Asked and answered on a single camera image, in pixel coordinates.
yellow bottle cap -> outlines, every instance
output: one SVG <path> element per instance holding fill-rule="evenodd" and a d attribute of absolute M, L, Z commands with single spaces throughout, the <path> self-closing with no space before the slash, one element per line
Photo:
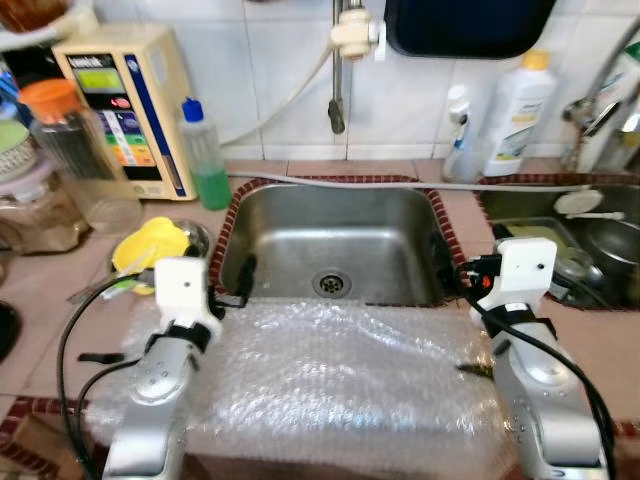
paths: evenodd
<path fill-rule="evenodd" d="M 549 65 L 549 51 L 529 50 L 522 57 L 521 65 L 527 70 L 546 70 Z"/>

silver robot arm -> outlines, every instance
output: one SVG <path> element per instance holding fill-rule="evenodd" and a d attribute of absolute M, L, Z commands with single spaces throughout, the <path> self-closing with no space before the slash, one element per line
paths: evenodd
<path fill-rule="evenodd" d="M 534 313 L 551 281 L 555 243 L 508 239 L 498 244 L 496 253 L 471 262 L 478 303 L 569 358 L 551 323 Z M 472 317 L 479 319 L 475 310 Z M 578 377 L 539 348 L 484 322 L 492 338 L 496 387 L 510 411 L 525 477 L 609 479 L 600 431 Z"/>
<path fill-rule="evenodd" d="M 156 302 L 164 333 L 150 338 L 136 365 L 104 480 L 180 477 L 187 416 L 200 359 L 221 334 L 207 306 L 207 264 L 166 258 L 155 266 Z"/>

drain strainer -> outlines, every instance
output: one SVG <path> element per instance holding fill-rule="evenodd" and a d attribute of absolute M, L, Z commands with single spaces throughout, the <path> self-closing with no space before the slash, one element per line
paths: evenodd
<path fill-rule="evenodd" d="M 351 279 L 343 272 L 327 270 L 313 277 L 313 289 L 323 298 L 342 298 L 351 290 Z"/>

tiled countertop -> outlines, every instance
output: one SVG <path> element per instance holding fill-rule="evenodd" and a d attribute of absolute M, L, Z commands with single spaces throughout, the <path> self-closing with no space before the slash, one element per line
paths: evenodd
<path fill-rule="evenodd" d="M 548 172 L 549 164 L 542 165 Z M 394 162 L 233 162 L 230 171 L 263 171 L 289 175 L 397 174 L 439 181 L 440 164 L 428 161 Z M 248 179 L 234 178 L 237 188 Z M 449 220 L 465 255 L 489 252 L 491 230 L 470 192 L 440 193 Z M 204 210 L 196 202 L 147 202 L 145 217 L 189 218 L 217 236 L 224 212 Z M 23 330 L 11 354 L 0 364 L 0 419 L 16 396 L 55 397 L 55 356 L 58 339 L 73 306 L 65 299 L 107 273 L 107 258 L 117 238 L 91 235 L 78 249 L 61 255 L 4 259 L 6 279 L 0 299 L 21 314 Z M 81 352 L 115 352 L 131 322 L 135 302 L 153 301 L 121 295 L 96 303 L 76 327 L 68 346 L 69 394 L 101 367 L 75 361 Z M 460 302 L 459 308 L 466 308 Z M 598 386 L 615 419 L 640 419 L 640 314 L 584 312 L 545 299 L 541 316 L 552 319 L 562 345 Z"/>

stainless steel sink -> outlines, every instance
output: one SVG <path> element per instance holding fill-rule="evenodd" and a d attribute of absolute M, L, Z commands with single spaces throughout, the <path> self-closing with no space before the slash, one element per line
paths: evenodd
<path fill-rule="evenodd" d="M 558 193 L 484 192 L 479 199 L 494 225 L 505 220 L 526 218 L 551 218 L 559 223 L 562 231 L 556 232 L 558 236 L 563 237 L 563 232 L 568 231 L 603 274 L 587 286 L 595 289 L 596 294 L 613 307 L 638 308 L 638 266 L 616 262 L 615 255 L 611 255 L 607 248 L 612 247 L 629 259 L 640 257 L 640 230 L 637 227 L 640 225 L 640 186 L 593 185 L 592 188 L 604 195 L 594 212 L 623 212 L 624 224 L 601 219 L 566 219 L 554 210 L 554 203 L 561 195 Z M 596 306 L 594 299 L 587 294 L 567 298 L 564 303 L 578 307 Z"/>
<path fill-rule="evenodd" d="M 234 292 L 254 255 L 254 297 L 436 305 L 451 259 L 424 194 L 271 185 L 248 194 L 222 265 Z"/>

